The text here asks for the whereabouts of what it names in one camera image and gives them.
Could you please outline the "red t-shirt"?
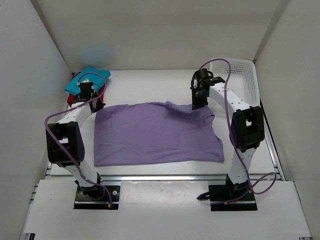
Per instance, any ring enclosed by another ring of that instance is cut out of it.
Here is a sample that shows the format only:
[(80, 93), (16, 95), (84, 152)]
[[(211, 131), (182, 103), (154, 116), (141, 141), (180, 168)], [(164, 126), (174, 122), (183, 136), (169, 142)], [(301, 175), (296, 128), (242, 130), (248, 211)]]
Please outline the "red t-shirt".
[[(73, 75), (71, 80), (75, 79), (80, 73), (81, 73), (81, 71), (76, 72)], [(101, 87), (97, 83), (94, 83), (93, 85), (95, 87), (97, 87), (97, 89), (98, 89), (97, 95), (100, 95), (103, 92), (103, 90), (105, 89), (105, 87), (106, 87), (105, 84), (103, 86), (101, 86)], [(68, 96), (68, 99), (67, 99), (67, 103), (71, 107), (71, 105), (74, 104), (76, 102), (76, 100), (78, 100), (78, 99), (79, 99), (79, 95), (78, 94), (77, 95), (73, 95), (73, 94), (70, 93), (69, 96)]]

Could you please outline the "teal t-shirt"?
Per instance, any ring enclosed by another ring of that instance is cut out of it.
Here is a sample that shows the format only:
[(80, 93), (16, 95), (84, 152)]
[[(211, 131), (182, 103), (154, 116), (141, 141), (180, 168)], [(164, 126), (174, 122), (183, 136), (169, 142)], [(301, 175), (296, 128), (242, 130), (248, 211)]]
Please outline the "teal t-shirt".
[(80, 83), (84, 82), (85, 80), (89, 80), (93, 83), (95, 91), (99, 92), (110, 76), (111, 73), (109, 70), (99, 70), (88, 66), (80, 73), (75, 75), (64, 90), (75, 96), (80, 93)]

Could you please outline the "lavender t-shirt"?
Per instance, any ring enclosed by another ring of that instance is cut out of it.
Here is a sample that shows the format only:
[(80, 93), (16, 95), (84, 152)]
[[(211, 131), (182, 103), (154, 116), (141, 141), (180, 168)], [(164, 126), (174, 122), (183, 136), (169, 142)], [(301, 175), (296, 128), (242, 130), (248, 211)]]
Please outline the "lavender t-shirt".
[(206, 105), (147, 102), (105, 107), (94, 122), (94, 165), (135, 166), (225, 161), (223, 143)]

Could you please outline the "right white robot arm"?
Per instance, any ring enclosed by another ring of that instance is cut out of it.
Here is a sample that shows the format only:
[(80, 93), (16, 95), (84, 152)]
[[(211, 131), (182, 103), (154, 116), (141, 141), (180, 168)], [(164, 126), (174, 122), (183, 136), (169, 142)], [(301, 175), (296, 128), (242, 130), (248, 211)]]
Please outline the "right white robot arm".
[(227, 87), (220, 77), (205, 68), (197, 70), (191, 79), (192, 109), (208, 105), (208, 99), (216, 101), (226, 113), (230, 142), (234, 156), (225, 185), (209, 196), (215, 204), (229, 204), (240, 199), (250, 190), (249, 169), (253, 155), (265, 138), (263, 111), (251, 106)]

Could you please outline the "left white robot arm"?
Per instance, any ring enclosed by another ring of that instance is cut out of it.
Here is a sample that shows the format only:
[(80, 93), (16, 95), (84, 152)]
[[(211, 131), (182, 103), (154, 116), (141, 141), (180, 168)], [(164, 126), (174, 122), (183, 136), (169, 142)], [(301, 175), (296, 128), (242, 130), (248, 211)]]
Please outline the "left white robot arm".
[(96, 99), (98, 93), (89, 79), (78, 84), (80, 93), (71, 105), (70, 111), (56, 123), (46, 128), (46, 144), (49, 162), (70, 172), (80, 192), (99, 201), (106, 196), (101, 187), (100, 175), (85, 161), (85, 146), (80, 128), (93, 113), (103, 109), (104, 103)]

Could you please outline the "white plastic basket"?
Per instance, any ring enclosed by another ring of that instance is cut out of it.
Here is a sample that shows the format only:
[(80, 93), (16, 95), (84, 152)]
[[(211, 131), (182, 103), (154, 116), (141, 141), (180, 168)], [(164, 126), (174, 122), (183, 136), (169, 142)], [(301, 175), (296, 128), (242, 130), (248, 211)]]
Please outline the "white plastic basket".
[(214, 58), (209, 63), (209, 70), (214, 77), (229, 79), (227, 83), (227, 99), (233, 93), (240, 100), (251, 106), (260, 104), (260, 93), (256, 68), (253, 62), (244, 59), (226, 58), (228, 62)]

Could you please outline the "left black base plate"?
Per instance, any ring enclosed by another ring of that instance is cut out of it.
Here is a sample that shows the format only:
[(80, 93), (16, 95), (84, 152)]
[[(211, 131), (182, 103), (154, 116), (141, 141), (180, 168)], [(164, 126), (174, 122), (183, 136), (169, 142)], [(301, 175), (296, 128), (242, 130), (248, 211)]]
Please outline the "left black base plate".
[(104, 187), (92, 185), (80, 186), (76, 180), (77, 189), (73, 208), (76, 210), (118, 210), (121, 186), (105, 185)]

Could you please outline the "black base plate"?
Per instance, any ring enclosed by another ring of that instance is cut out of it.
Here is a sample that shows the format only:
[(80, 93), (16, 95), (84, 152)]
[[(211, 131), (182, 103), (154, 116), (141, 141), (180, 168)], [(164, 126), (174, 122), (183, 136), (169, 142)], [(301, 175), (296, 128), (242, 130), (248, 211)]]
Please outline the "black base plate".
[(212, 212), (257, 211), (255, 195), (245, 190), (229, 193), (226, 185), (209, 185), (210, 210)]
[(73, 208), (76, 210), (118, 210), (121, 186), (105, 185), (104, 187), (92, 185), (80, 186), (76, 180), (77, 189)]

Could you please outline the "aluminium front rail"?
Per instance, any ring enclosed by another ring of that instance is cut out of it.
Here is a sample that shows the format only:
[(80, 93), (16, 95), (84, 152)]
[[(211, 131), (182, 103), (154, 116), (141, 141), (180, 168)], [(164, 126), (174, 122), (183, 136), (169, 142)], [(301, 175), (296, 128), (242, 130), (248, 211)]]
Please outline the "aluminium front rail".
[(226, 175), (103, 175), (101, 178), (104, 181), (220, 181)]

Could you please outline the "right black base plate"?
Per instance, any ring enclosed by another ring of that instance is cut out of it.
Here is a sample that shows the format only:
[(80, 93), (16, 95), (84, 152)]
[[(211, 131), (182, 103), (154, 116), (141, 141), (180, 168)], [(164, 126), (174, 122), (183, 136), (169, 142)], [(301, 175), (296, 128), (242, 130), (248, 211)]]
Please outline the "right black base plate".
[(229, 193), (226, 185), (209, 185), (210, 210), (212, 212), (257, 211), (255, 195), (245, 190)]

